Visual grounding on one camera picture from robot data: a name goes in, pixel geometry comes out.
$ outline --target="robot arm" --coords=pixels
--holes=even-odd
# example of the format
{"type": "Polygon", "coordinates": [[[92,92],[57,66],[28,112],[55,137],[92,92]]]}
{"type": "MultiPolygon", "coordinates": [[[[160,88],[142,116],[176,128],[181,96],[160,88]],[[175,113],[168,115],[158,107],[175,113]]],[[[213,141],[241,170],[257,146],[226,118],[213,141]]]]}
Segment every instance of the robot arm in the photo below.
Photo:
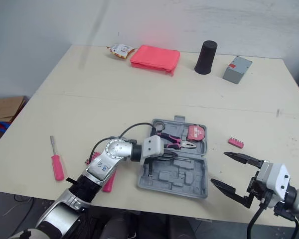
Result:
{"type": "Polygon", "coordinates": [[[127,158],[140,162],[163,153],[163,142],[157,135],[146,138],[142,145],[137,145],[135,140],[110,140],[102,154],[89,164],[77,180],[67,179],[72,186],[46,210],[35,229],[20,232],[10,238],[67,238],[82,223],[82,213],[90,207],[91,201],[110,179],[120,162],[127,158]]]}
{"type": "Polygon", "coordinates": [[[296,190],[290,185],[290,175],[284,164],[270,163],[258,160],[241,153],[226,152],[225,155],[234,160],[251,164],[260,170],[251,178],[247,192],[249,196],[241,197],[237,195],[236,189],[215,179],[211,182],[227,197],[250,208],[254,198],[260,201],[260,208],[254,215],[247,227],[247,239],[251,238],[251,228],[266,208],[274,208],[274,215],[281,216],[296,224],[294,239],[299,229],[299,189],[296,190]]]}

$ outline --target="folded pink cloth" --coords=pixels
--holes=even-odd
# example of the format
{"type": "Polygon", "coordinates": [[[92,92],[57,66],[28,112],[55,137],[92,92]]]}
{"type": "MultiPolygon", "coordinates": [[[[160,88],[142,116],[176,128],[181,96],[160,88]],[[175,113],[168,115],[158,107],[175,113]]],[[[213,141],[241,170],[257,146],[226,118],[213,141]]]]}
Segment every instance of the folded pink cloth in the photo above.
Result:
{"type": "Polygon", "coordinates": [[[142,45],[130,59],[133,67],[161,70],[174,74],[180,52],[142,45]]]}

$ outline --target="pink object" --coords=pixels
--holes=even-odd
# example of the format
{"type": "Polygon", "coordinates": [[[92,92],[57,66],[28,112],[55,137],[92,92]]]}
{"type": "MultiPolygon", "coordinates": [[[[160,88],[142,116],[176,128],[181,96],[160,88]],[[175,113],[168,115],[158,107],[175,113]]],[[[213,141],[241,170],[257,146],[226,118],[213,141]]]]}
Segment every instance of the pink object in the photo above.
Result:
{"type": "Polygon", "coordinates": [[[205,138],[205,130],[198,125],[188,127],[187,139],[201,141],[205,138]]]}
{"type": "MultiPolygon", "coordinates": [[[[99,152],[94,152],[92,155],[92,160],[96,159],[97,156],[101,155],[99,152]]],[[[114,178],[115,178],[115,173],[113,173],[113,175],[110,177],[110,179],[106,182],[106,184],[103,186],[102,191],[106,192],[106,193],[110,193],[112,191],[112,186],[114,183],[114,178]]]]}
{"type": "Polygon", "coordinates": [[[241,141],[238,141],[238,140],[235,139],[235,138],[230,138],[230,139],[228,140],[228,143],[231,144],[231,145],[233,145],[233,146],[236,146],[236,147],[238,147],[238,148],[243,148],[243,147],[244,147],[244,143],[241,142],[241,141]]]}
{"type": "Polygon", "coordinates": [[[103,186],[103,188],[102,188],[103,192],[110,193],[112,191],[112,186],[113,186],[113,183],[114,183],[115,173],[116,173],[116,171],[113,173],[113,175],[110,177],[110,179],[103,186]]]}
{"type": "Polygon", "coordinates": [[[180,52],[142,45],[130,59],[133,67],[166,71],[171,75],[177,66],[180,52]]]}
{"type": "Polygon", "coordinates": [[[63,174],[62,164],[60,162],[60,156],[54,155],[51,158],[52,158],[54,178],[56,181],[62,181],[64,179],[64,174],[63,174]]]}

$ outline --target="pink tape measure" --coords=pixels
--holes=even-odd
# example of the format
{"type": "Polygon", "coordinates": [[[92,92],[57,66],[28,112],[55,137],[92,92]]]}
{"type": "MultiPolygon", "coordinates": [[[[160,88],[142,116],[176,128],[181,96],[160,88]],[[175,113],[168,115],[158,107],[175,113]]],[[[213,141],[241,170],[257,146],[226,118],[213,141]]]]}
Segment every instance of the pink tape measure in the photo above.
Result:
{"type": "Polygon", "coordinates": [[[205,138],[205,130],[198,125],[188,127],[187,139],[201,141],[205,138]]]}

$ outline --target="gray tool case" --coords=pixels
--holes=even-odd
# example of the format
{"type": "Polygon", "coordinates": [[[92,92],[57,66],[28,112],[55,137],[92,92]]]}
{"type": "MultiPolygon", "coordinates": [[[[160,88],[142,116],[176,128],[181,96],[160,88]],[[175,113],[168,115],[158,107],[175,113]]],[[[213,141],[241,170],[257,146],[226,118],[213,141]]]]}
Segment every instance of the gray tool case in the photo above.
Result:
{"type": "Polygon", "coordinates": [[[207,197],[207,160],[203,158],[207,150],[207,129],[201,124],[186,123],[185,117],[175,116],[174,121],[154,119],[163,122],[165,129],[162,132],[181,137],[187,140],[188,127],[198,125],[205,130],[202,141],[191,141],[196,148],[181,148],[168,150],[178,154],[178,158],[169,161],[153,161],[152,177],[149,177],[149,164],[144,164],[138,178],[140,188],[172,193],[191,198],[207,197]]]}

